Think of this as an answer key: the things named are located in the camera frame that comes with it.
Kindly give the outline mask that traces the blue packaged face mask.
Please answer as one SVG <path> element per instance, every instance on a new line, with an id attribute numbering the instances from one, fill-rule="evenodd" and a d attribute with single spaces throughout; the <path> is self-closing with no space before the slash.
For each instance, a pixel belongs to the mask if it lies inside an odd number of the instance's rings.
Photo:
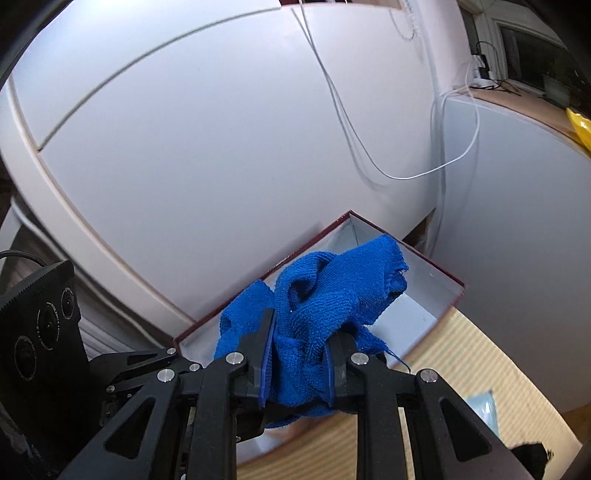
<path id="1" fill-rule="evenodd" d="M 466 403 L 497 436 L 500 436 L 498 413 L 492 390 L 472 395 L 466 399 Z"/>

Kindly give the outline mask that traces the blue towel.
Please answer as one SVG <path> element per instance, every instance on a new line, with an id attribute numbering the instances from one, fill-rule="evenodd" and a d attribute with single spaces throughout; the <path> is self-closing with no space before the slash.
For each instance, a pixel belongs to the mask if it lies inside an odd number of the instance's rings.
<path id="1" fill-rule="evenodd" d="M 269 287 L 257 280 L 221 313 L 215 357 L 238 350 L 242 337 L 259 330 L 263 313 L 274 312 L 270 372 L 263 399 L 290 409 L 270 421 L 280 428 L 301 417 L 332 414 L 329 338 L 345 330 L 356 349 L 368 355 L 388 352 L 370 331 L 382 313 L 407 289 L 409 267 L 394 238 L 382 235 L 342 254 L 316 251 L 287 266 Z"/>

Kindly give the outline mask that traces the black velvet pouch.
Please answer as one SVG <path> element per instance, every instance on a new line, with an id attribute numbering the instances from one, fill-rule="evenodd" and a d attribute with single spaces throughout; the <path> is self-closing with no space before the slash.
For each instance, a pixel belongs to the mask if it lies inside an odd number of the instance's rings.
<path id="1" fill-rule="evenodd" d="M 534 480 L 544 479 L 546 467 L 554 456 L 541 442 L 521 444 L 511 448 L 511 452 Z"/>

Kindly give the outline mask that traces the striped yellow mat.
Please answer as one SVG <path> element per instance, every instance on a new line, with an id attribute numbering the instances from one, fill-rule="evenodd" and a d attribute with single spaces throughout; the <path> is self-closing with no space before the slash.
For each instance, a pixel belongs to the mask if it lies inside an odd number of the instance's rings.
<path id="1" fill-rule="evenodd" d="M 528 479 L 513 448 L 540 444 L 558 479 L 581 445 L 559 412 L 458 310 L 406 356 L 353 365 L 335 343 L 349 385 L 339 412 L 276 429 L 276 448 L 238 467 L 242 479 Z"/>

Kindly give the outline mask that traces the dark red storage box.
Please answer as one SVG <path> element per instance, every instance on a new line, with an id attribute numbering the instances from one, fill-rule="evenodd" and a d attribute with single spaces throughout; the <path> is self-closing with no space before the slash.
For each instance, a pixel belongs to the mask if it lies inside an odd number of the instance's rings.
<path id="1" fill-rule="evenodd" d="M 464 284 L 415 248 L 349 212 L 217 307 L 178 344 L 189 359 L 207 365 L 235 351 L 273 310 L 270 361 L 263 402 L 294 409 L 238 450 L 242 461 L 270 452 L 283 431 L 331 410 L 335 389 L 329 371 L 329 338 L 351 331 L 363 353 L 383 353 L 396 365 L 455 306 Z"/>

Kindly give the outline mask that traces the white power adapter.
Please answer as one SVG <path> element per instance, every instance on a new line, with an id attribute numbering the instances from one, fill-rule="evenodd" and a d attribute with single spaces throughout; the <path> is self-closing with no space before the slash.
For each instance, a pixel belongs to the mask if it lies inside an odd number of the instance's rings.
<path id="1" fill-rule="evenodd" d="M 486 55 L 481 48 L 481 41 L 475 43 L 472 52 L 473 80 L 471 87 L 476 89 L 492 90 L 497 86 L 491 73 L 491 68 Z"/>

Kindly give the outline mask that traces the yellow leaf-shaped fruit tray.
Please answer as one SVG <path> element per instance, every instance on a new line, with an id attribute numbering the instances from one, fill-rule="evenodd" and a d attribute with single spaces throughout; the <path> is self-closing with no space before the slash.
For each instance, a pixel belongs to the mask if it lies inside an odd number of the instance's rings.
<path id="1" fill-rule="evenodd" d="M 566 109 L 566 115 L 580 144 L 591 152 L 591 120 L 571 108 Z"/>

